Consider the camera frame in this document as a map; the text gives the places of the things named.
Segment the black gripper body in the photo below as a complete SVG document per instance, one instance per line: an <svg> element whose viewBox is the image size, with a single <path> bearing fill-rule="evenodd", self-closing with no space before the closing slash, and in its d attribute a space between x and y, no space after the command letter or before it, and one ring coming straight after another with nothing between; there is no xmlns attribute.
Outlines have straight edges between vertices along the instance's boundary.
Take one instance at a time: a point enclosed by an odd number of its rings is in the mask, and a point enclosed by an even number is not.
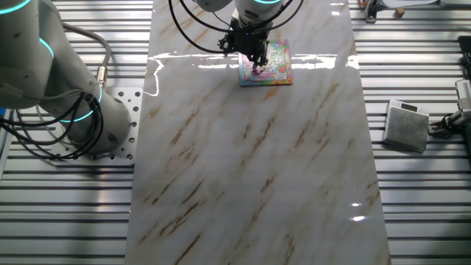
<svg viewBox="0 0 471 265"><path fill-rule="evenodd" d="M246 56L265 56L268 36L267 31L230 33L230 51Z"/></svg>

